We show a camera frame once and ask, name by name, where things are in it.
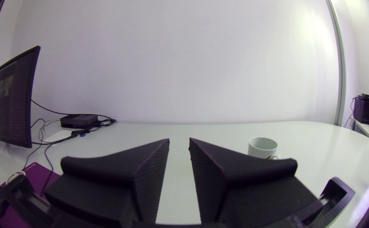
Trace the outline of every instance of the black cable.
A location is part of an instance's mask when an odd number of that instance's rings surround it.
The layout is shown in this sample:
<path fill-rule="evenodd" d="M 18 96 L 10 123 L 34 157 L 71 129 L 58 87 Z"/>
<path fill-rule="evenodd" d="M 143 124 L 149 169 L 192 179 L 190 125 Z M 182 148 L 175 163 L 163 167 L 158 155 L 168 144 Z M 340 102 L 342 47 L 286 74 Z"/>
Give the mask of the black cable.
<path fill-rule="evenodd" d="M 98 114 L 62 113 L 62 112 L 52 111 L 52 110 L 50 110 L 50 109 L 48 109 L 48 108 L 45 108 L 45 107 L 41 106 L 40 104 L 38 104 L 37 102 L 35 102 L 35 101 L 34 101 L 34 100 L 32 100 L 32 99 L 31 99 L 31 101 L 32 101 L 34 104 L 38 105 L 39 107 L 41 107 L 41 108 L 43 108 L 43 109 L 45 109 L 45 110 L 47 110 L 47 111 L 50 111 L 50 112 L 56 113 L 56 114 L 61 114 L 61 115 L 94 115 L 94 116 L 99 116 L 99 117 L 105 117 L 105 118 L 108 118 L 109 120 L 112 120 L 112 121 L 113 121 L 113 123 L 116 123 L 116 122 L 117 122 L 115 119 L 113 119 L 113 118 L 111 118 L 111 117 L 108 117 L 108 116 L 104 116 L 104 115 L 98 115 Z"/>
<path fill-rule="evenodd" d="M 49 179 L 51 178 L 51 175 L 52 175 L 52 173 L 54 172 L 54 166 L 52 165 L 52 163 L 51 163 L 51 161 L 49 160 L 48 155 L 47 155 L 47 150 L 48 150 L 48 148 L 49 148 L 49 147 L 51 147 L 51 145 L 47 146 L 47 148 L 46 148 L 46 149 L 45 149 L 45 151 L 44 151 L 44 154 L 45 154 L 45 157 L 47 158 L 47 161 L 48 161 L 48 162 L 49 162 L 49 164 L 51 165 L 51 172 L 49 173 L 48 178 L 47 178 L 47 180 L 45 181 L 44 186 L 42 187 L 42 190 L 41 190 L 41 194 L 40 194 L 40 196 L 42 196 L 42 193 L 44 193 L 45 187 L 47 186 L 47 184 L 48 184 L 48 182 L 49 182 Z"/>
<path fill-rule="evenodd" d="M 53 141 L 53 142 L 47 142 L 47 143 L 32 142 L 32 144 L 37 144 L 37 145 L 52 145 L 52 144 L 56 144 L 56 143 L 61 143 L 61 142 L 65 141 L 65 140 L 71 139 L 71 138 L 73 138 L 73 137 L 75 137 L 75 136 L 77 136 L 77 135 L 81 134 L 81 132 L 85 132 L 85 131 L 90 130 L 91 128 L 95 127 L 95 126 L 96 126 L 96 125 L 98 125 L 98 124 L 99 124 L 98 122 L 93 123 L 93 124 L 92 124 L 92 125 L 90 125 L 88 128 L 86 128 L 86 129 L 84 129 L 84 130 L 81 130 L 81 131 L 79 131 L 79 132 L 77 132 L 77 133 L 75 133 L 75 134 L 72 134 L 71 136 L 68 136 L 68 137 L 66 137 L 66 138 L 64 138 L 64 139 L 61 139 L 61 140 L 57 140 L 57 141 Z"/>
<path fill-rule="evenodd" d="M 38 120 L 36 120 L 32 125 L 31 125 L 31 128 L 38 122 L 38 121 L 40 121 L 40 120 L 43 120 L 44 122 L 45 122 L 45 120 L 44 119 L 42 119 L 42 118 L 39 118 Z"/>
<path fill-rule="evenodd" d="M 48 124 L 44 124 L 44 126 L 41 127 L 40 129 L 40 132 L 38 134 L 38 138 L 39 140 L 42 142 L 45 142 L 45 143 L 48 143 L 47 141 L 44 141 L 44 131 L 45 131 L 45 127 L 50 125 L 51 123 L 54 123 L 54 122 L 57 122 L 57 121 L 50 121 Z"/>
<path fill-rule="evenodd" d="M 39 131 L 38 131 L 38 138 L 39 139 L 41 139 L 40 138 L 40 135 L 41 135 L 41 131 L 42 131 L 42 129 L 46 126 L 45 124 L 47 123 L 47 121 L 45 121 L 44 122 L 44 124 L 42 125 L 42 127 L 39 129 Z M 29 153 L 28 154 L 28 156 L 27 156 L 27 159 L 25 160 L 25 164 L 24 164 L 24 167 L 22 168 L 22 170 L 24 170 L 25 169 L 25 167 L 27 166 L 27 163 L 28 163 L 28 159 L 29 159 L 29 157 L 33 154 L 33 153 L 35 153 L 35 151 L 37 151 L 39 148 L 41 147 L 41 145 L 39 145 L 38 147 L 37 147 L 37 149 L 35 149 L 34 151 L 32 151 L 31 153 Z"/>
<path fill-rule="evenodd" d="M 353 101 L 355 100 L 355 99 L 359 99 L 359 100 L 361 100 L 361 97 L 359 97 L 359 96 L 356 96 L 356 97 L 354 97 L 354 98 L 352 98 L 352 102 L 351 102 L 351 108 L 352 108 L 352 104 L 353 104 Z M 353 113 L 355 112 L 355 110 L 357 109 L 358 107 L 355 107 L 355 109 L 352 111 L 352 114 L 348 117 L 348 119 L 346 120 L 346 123 L 345 123 L 345 125 L 343 126 L 343 127 L 346 127 L 346 124 L 348 123 L 348 121 L 350 120 L 350 118 L 351 118 L 351 116 L 353 115 Z"/>
<path fill-rule="evenodd" d="M 28 163 L 28 159 L 29 159 L 29 157 L 30 157 L 33 153 L 35 153 L 35 151 L 37 151 L 41 146 L 42 146 L 42 145 L 39 145 L 39 146 L 37 147 L 37 149 L 35 149 L 34 151 L 32 151 L 32 152 L 28 155 L 27 160 L 25 160 L 24 168 L 22 168 L 22 170 L 24 170 L 24 169 L 25 169 L 25 167 L 27 166 L 27 163 Z"/>

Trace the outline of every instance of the purple desk mat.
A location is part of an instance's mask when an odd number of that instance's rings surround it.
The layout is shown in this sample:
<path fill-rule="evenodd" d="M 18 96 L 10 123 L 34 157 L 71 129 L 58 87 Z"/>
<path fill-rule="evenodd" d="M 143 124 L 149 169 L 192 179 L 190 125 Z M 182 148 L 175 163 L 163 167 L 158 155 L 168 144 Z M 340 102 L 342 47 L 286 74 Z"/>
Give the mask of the purple desk mat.
<path fill-rule="evenodd" d="M 31 165 L 27 166 L 24 170 L 26 177 L 31 182 L 32 187 L 34 188 L 37 194 L 41 193 L 42 188 L 44 187 L 45 181 L 48 178 L 49 173 L 51 172 L 49 169 L 41 166 L 40 164 L 34 162 Z M 52 173 L 47 187 L 50 186 L 58 177 L 60 177 L 57 173 Z M 30 227 L 24 220 L 14 211 L 14 209 L 9 206 L 3 215 L 0 218 L 0 225 L 2 228 L 28 228 Z"/>

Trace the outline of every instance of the black 3d-printed part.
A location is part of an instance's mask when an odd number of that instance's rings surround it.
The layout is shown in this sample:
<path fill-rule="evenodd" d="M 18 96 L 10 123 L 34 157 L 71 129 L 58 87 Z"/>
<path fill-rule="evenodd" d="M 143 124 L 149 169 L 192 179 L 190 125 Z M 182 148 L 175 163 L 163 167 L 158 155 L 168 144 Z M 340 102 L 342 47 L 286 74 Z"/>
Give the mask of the black 3d-printed part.
<path fill-rule="evenodd" d="M 62 175 L 45 191 L 52 206 L 103 227 L 130 227 L 138 221 L 131 190 Z"/>
<path fill-rule="evenodd" d="M 297 178 L 289 176 L 228 190 L 218 221 L 226 222 L 228 227 L 260 227 L 283 219 L 316 200 Z"/>
<path fill-rule="evenodd" d="M 218 219 L 228 189 L 294 176 L 297 170 L 294 159 L 254 158 L 193 138 L 189 150 L 203 223 Z"/>
<path fill-rule="evenodd" d="M 132 191 L 139 220 L 155 222 L 168 152 L 169 139 L 163 139 L 104 157 L 65 157 L 61 161 L 64 175 L 47 189 L 45 196 L 54 206 L 60 203 L 54 199 L 67 199 L 67 193 L 76 198 L 80 188 L 62 192 L 61 185 L 57 183 L 68 176 L 105 185 L 109 189 L 126 188 Z"/>

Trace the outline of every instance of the computer monitor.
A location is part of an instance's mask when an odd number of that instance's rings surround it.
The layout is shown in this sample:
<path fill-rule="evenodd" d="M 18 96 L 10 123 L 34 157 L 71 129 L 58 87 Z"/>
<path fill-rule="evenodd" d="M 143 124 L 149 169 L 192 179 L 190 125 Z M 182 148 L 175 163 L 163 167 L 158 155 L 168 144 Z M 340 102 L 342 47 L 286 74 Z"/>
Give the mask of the computer monitor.
<path fill-rule="evenodd" d="M 31 148 L 31 93 L 41 47 L 0 67 L 0 141 Z"/>

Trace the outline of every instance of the coffee mug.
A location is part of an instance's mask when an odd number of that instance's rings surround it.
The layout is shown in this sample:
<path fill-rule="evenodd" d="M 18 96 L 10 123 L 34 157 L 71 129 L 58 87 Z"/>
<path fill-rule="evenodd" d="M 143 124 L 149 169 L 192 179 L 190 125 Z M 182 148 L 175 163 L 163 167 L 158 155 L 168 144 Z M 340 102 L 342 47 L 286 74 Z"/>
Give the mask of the coffee mug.
<path fill-rule="evenodd" d="M 274 155 L 277 150 L 276 141 L 265 137 L 254 137 L 249 139 L 248 155 L 263 159 L 280 159 Z"/>

